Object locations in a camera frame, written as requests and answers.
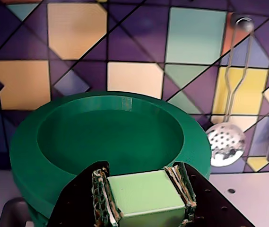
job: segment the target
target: mounting hole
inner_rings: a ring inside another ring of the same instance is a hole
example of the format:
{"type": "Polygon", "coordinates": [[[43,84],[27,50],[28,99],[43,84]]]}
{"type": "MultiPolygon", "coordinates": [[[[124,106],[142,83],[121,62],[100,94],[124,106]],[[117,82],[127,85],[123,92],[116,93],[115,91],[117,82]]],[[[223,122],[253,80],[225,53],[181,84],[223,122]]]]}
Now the mounting hole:
{"type": "Polygon", "coordinates": [[[231,194],[234,194],[234,193],[235,193],[235,189],[233,189],[233,188],[229,188],[229,189],[228,189],[228,192],[231,193],[231,194]]]}

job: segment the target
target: black hole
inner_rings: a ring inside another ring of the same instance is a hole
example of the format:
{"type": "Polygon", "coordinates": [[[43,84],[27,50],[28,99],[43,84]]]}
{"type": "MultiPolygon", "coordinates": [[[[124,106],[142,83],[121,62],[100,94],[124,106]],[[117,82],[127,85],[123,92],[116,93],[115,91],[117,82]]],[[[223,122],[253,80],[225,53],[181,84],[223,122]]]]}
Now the black hole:
{"type": "Polygon", "coordinates": [[[233,188],[230,188],[230,189],[228,189],[228,192],[231,193],[231,194],[234,194],[235,190],[233,188]]]}
{"type": "Polygon", "coordinates": [[[102,210],[105,209],[105,203],[104,203],[104,202],[101,203],[101,209],[102,209],[102,210]]]}
{"type": "Polygon", "coordinates": [[[235,149],[230,150],[230,155],[235,155],[235,154],[236,154],[236,150],[235,149]]]}

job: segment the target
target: diagonal black line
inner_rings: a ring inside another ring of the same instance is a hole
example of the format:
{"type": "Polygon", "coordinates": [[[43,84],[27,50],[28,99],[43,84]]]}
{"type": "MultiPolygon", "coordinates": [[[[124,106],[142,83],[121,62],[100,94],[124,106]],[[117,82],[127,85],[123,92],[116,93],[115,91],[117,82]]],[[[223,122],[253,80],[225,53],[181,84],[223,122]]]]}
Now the diagonal black line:
{"type": "MultiPolygon", "coordinates": [[[[171,3],[172,0],[169,0],[169,12],[168,12],[168,20],[167,20],[167,31],[166,31],[166,43],[165,43],[165,62],[166,62],[166,58],[167,58],[167,46],[168,46],[168,38],[169,38],[169,24],[170,24],[170,14],[171,14],[171,3]]],[[[165,67],[166,65],[164,64],[164,68],[163,68],[163,82],[162,82],[162,95],[161,95],[161,99],[163,99],[163,95],[164,95],[164,84],[165,84],[165,67]]]]}
{"type": "Polygon", "coordinates": [[[108,35],[113,32],[118,26],[120,26],[120,24],[122,22],[124,22],[129,16],[131,16],[138,8],[140,8],[147,0],[143,0],[140,4],[138,4],[130,13],[128,13],[126,16],[124,16],[123,19],[121,19],[115,26],[113,26],[113,28],[111,28],[109,31],[107,31],[107,33],[101,38],[99,39],[94,45],[93,47],[91,47],[85,54],[83,54],[78,60],[76,60],[72,66],[69,68],[68,71],[66,71],[54,84],[53,86],[55,86],[71,69],[73,69],[76,64],[78,64],[83,58],[85,58],[85,56],[87,56],[97,45],[99,45],[105,38],[108,37],[108,35]]]}
{"type": "Polygon", "coordinates": [[[21,23],[17,26],[17,28],[9,35],[9,37],[3,42],[3,44],[0,46],[0,50],[3,48],[3,46],[5,46],[5,44],[9,41],[9,39],[18,31],[18,29],[20,29],[20,27],[25,23],[25,21],[29,18],[30,15],[32,15],[36,9],[44,2],[41,1],[28,15],[27,17],[21,21],[21,23]]]}
{"type": "MultiPolygon", "coordinates": [[[[263,21],[256,29],[255,31],[257,31],[261,26],[263,26],[265,23],[267,23],[269,21],[269,18],[267,18],[265,21],[263,21]]],[[[245,41],[245,39],[249,38],[250,36],[247,35],[243,40],[241,40],[235,47],[237,47],[238,45],[240,45],[242,42],[245,41]]],[[[230,50],[228,52],[226,52],[224,55],[220,56],[218,61],[221,60],[223,57],[225,57],[227,54],[230,53],[230,50]]],[[[194,80],[196,80],[200,75],[202,75],[204,72],[206,72],[208,69],[210,69],[212,66],[214,66],[215,63],[211,64],[208,68],[206,68],[205,70],[203,70],[194,80]]],[[[173,98],[178,92],[180,92],[181,90],[185,89],[188,85],[183,86],[180,90],[178,90],[176,93],[174,93],[170,98],[167,99],[167,101],[169,101],[171,98],[173,98]]]]}

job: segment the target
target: green bowl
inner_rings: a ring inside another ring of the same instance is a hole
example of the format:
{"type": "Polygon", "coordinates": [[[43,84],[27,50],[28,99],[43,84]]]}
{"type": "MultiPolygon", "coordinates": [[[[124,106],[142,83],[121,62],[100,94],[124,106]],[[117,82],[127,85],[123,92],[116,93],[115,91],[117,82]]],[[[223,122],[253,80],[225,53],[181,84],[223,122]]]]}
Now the green bowl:
{"type": "Polygon", "coordinates": [[[184,161],[206,177],[210,145],[200,125],[177,107],[124,92],[88,92],[52,101],[30,114],[10,146],[15,182],[49,218],[63,187],[107,160],[111,175],[162,169],[184,161]]]}

